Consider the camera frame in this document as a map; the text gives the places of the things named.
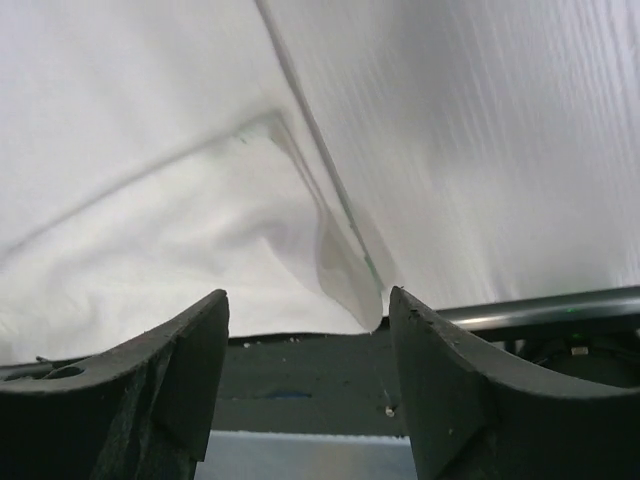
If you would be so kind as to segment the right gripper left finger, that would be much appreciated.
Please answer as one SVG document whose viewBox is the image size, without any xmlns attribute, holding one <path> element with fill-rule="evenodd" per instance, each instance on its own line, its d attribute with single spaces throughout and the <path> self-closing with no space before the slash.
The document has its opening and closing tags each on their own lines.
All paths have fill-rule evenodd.
<svg viewBox="0 0 640 480">
<path fill-rule="evenodd" d="M 216 290 L 100 354 L 2 367 L 2 478 L 194 478 L 228 323 Z"/>
</svg>

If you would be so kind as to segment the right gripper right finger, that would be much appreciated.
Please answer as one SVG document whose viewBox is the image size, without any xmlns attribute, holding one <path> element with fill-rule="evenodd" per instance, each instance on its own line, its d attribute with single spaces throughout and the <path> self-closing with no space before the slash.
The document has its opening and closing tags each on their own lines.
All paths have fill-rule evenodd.
<svg viewBox="0 0 640 480">
<path fill-rule="evenodd" d="M 503 350 L 404 289 L 389 318 L 421 479 L 635 479 L 639 336 L 575 332 Z"/>
</svg>

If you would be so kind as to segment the white t shirt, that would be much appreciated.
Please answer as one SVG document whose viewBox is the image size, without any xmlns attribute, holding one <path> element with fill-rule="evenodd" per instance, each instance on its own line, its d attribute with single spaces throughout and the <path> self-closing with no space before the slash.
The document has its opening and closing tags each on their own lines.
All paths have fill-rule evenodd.
<svg viewBox="0 0 640 480">
<path fill-rule="evenodd" d="M 1 5 L 1 361 L 216 289 L 234 337 L 376 330 L 388 293 L 252 1 Z"/>
</svg>

